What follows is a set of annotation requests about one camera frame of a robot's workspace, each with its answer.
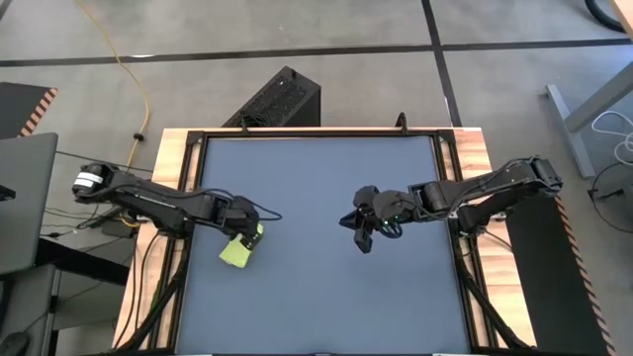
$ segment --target black floor stripe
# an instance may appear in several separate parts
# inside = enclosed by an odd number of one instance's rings
[[[148,62],[172,62],[186,60],[214,60],[214,59],[241,59],[241,58],[269,58],[269,57],[293,57],[314,55],[338,55],[338,54],[372,54],[372,53],[410,53],[431,51],[430,44],[412,45],[361,45],[347,47],[324,48],[295,48],[295,49],[266,49],[245,50],[206,53],[180,53],[157,54],[144,56],[121,56],[124,63],[148,63]],[[42,65],[78,65],[78,64],[112,64],[116,63],[114,57],[82,57],[60,59],[20,59],[0,60],[0,67],[12,66],[42,66]]]
[[[4,14],[7,12],[9,5],[11,5],[11,1],[13,0],[4,0],[0,5],[0,21],[2,20],[2,17],[4,17]]]
[[[289,48],[289,49],[264,49],[242,50],[225,52],[201,52],[201,53],[177,53],[156,54],[150,56],[122,56],[124,63],[150,63],[172,62],[187,60],[216,60],[216,59],[242,59],[242,58],[269,58],[269,57],[293,57],[315,55],[341,55],[341,54],[372,54],[372,53],[417,53],[430,51],[465,51],[465,50],[500,50],[500,49],[536,49],[536,48],[570,48],[604,45],[631,45],[627,39],[611,40],[577,40],[577,41],[551,41],[551,42],[527,42],[527,43],[492,43],[492,44],[402,44],[402,45],[360,45],[347,47],[322,47],[322,48]],[[46,59],[5,59],[0,60],[0,67],[23,66],[48,66],[48,65],[85,65],[85,64],[113,64],[116,60],[113,56],[101,57],[77,57],[77,58],[46,58]]]
[[[442,91],[444,92],[446,106],[448,107],[448,115],[450,116],[453,127],[460,128],[462,127],[462,119],[460,118],[459,110],[457,109],[457,100],[455,99],[453,84],[451,84],[451,78],[448,74],[448,66],[446,65],[446,58],[444,58],[444,52],[439,39],[439,32],[437,30],[437,24],[435,23],[433,9],[431,8],[430,0],[421,1],[422,7],[424,8],[424,16],[426,17],[426,25],[428,26],[428,33],[431,36],[431,45],[433,46],[433,54],[435,55],[435,63],[437,64],[439,80],[442,85]]]
[[[444,51],[464,50],[500,50],[500,49],[536,49],[536,48],[574,48],[584,46],[631,45],[629,39],[606,40],[571,40],[571,41],[539,41],[519,43],[491,43],[491,44],[443,44]]]

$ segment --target orange-black hazard tape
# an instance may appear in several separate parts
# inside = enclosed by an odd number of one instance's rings
[[[611,340],[611,334],[609,333],[609,328],[606,325],[604,316],[602,316],[602,309],[600,308],[600,303],[598,302],[597,297],[595,296],[595,291],[593,290],[593,285],[591,284],[591,280],[587,272],[587,267],[585,266],[585,262],[583,262],[583,258],[581,257],[581,252],[578,248],[578,243],[576,242],[576,238],[574,237],[574,232],[572,231],[572,226],[570,225],[569,218],[567,217],[567,213],[565,212],[565,207],[563,206],[563,200],[559,196],[556,196],[556,205],[558,206],[558,211],[561,215],[563,226],[565,227],[565,233],[567,234],[567,238],[572,246],[572,251],[574,252],[574,256],[576,257],[576,264],[578,265],[579,271],[581,272],[581,277],[583,278],[583,283],[585,284],[585,289],[587,290],[587,295],[588,295],[589,301],[591,302],[591,307],[593,308],[595,319],[602,333],[602,339],[604,339],[604,343],[606,344],[606,352],[608,353],[609,356],[617,356],[617,353],[615,352],[615,347],[613,346],[613,341]]]
[[[28,136],[36,130],[36,126],[40,123],[40,120],[44,117],[44,113],[52,103],[52,100],[57,95],[57,89],[50,88],[44,93],[44,96],[40,99],[40,102],[36,106],[31,116],[25,122],[24,127],[18,134],[18,137]]]

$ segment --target gray tabletop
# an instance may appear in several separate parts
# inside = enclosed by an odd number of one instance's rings
[[[244,269],[219,259],[225,236],[196,229],[177,353],[466,353],[445,223],[374,233],[368,255],[338,225],[364,185],[436,179],[427,137],[212,140],[202,186],[284,218]]]
[[[35,263],[56,147],[56,133],[0,139],[0,184],[16,192],[0,202],[0,275]]]

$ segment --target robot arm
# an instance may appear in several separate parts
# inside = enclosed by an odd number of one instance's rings
[[[244,197],[213,189],[180,192],[107,163],[82,166],[72,193],[77,203],[108,202],[148,217],[161,232],[172,237],[189,236],[195,224],[219,229],[231,240],[241,234],[240,242],[249,250],[261,237],[259,215]]]
[[[502,168],[465,181],[436,181],[415,184],[408,192],[380,192],[367,186],[356,192],[356,210],[339,224],[355,231],[354,242],[363,253],[372,248],[372,232],[388,238],[403,234],[402,223],[425,223],[447,219],[457,213],[461,231],[472,233],[488,224],[492,215],[504,212],[520,200],[535,195],[556,195],[562,188],[561,178],[547,159],[515,159]],[[477,206],[469,201],[489,196]]]

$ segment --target black box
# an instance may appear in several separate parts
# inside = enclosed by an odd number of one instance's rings
[[[320,85],[285,66],[224,128],[320,127]]]

